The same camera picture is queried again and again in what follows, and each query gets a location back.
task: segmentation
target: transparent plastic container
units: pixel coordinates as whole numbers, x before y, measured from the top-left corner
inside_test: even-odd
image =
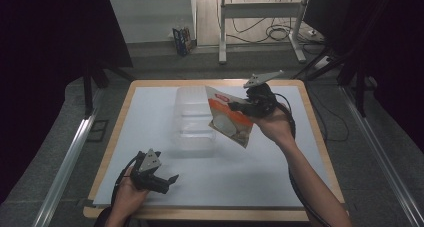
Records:
[[[205,87],[178,88],[174,108],[174,139],[186,157],[208,157],[214,153],[215,131],[209,127],[211,121]]]

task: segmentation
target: gray carpet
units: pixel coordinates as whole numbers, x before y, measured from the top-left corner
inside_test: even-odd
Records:
[[[173,54],[169,48],[143,51],[131,46],[134,68],[124,70],[137,79],[222,79],[249,78],[252,73],[284,70],[286,78],[299,71],[292,50],[260,47],[243,51],[230,49],[226,65],[218,64],[216,49],[196,49],[186,57]],[[105,89],[102,105],[97,115],[98,124],[107,122],[102,138],[99,132],[90,133],[81,151],[61,201],[50,226],[92,226],[94,220],[83,216],[84,205],[97,173],[113,126],[118,117],[130,83],[106,70],[110,85]],[[309,95],[318,113],[321,130],[327,129],[327,148],[340,187],[355,226],[409,226],[396,196],[376,162],[341,92],[335,83],[337,70],[310,82]],[[387,115],[372,93],[366,94],[367,119],[380,138],[388,156],[413,193],[419,206],[424,199],[424,159],[401,128]],[[66,101],[49,136],[40,148],[31,166],[9,198],[0,207],[0,226],[30,226],[47,194],[69,148],[72,138],[83,118],[84,102],[82,80],[69,84]],[[283,226],[282,223],[243,222],[150,222],[151,226]]]

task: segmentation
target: white wall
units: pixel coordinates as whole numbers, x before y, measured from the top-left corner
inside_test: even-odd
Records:
[[[110,0],[126,43],[170,41],[183,19],[195,39],[194,0]]]

